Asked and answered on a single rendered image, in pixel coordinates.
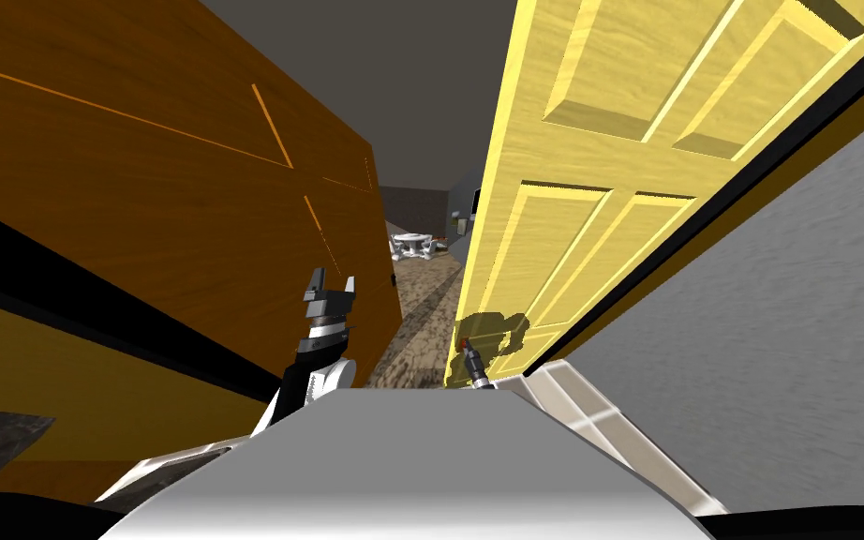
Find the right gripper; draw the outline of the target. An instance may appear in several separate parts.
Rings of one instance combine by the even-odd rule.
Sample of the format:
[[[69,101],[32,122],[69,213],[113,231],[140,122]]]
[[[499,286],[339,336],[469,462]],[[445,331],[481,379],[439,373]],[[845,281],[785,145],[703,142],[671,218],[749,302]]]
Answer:
[[[467,338],[460,342],[464,356],[464,364],[471,379],[485,379],[485,367],[478,351],[471,345]]]

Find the yellow panelled door leaf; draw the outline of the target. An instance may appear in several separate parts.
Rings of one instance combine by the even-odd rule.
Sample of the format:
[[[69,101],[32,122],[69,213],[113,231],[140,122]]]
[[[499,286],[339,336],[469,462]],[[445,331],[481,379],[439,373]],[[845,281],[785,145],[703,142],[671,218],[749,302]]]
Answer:
[[[864,89],[864,0],[519,0],[457,340],[534,370]]]

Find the white round table with chairs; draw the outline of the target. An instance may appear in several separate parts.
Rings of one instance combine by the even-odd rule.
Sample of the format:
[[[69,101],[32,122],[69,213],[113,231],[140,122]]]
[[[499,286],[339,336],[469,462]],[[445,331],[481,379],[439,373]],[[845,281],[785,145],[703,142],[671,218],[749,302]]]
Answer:
[[[437,247],[437,242],[430,234],[401,233],[393,234],[389,243],[392,260],[405,258],[430,260]]]

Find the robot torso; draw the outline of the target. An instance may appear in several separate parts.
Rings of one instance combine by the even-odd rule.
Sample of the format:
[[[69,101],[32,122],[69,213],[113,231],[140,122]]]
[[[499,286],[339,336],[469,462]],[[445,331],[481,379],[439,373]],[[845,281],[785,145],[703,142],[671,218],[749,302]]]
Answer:
[[[100,540],[711,540],[724,506],[573,366],[494,390],[343,389],[142,462]]]

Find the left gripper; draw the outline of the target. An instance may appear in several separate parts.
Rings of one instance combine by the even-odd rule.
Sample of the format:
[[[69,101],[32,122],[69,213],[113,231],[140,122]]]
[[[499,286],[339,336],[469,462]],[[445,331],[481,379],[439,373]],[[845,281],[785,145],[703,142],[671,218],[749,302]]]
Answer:
[[[356,297],[355,276],[347,277],[344,291],[323,289],[326,270],[318,267],[313,270],[307,292],[305,317],[307,319],[345,317],[352,311]]]

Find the brown wooden cupboard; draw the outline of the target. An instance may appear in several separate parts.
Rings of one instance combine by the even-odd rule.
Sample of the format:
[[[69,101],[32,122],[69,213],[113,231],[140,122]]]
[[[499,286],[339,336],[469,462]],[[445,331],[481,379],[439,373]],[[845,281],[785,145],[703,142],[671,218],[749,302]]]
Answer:
[[[323,267],[401,315],[373,150],[200,0],[0,0],[0,221],[280,373]]]

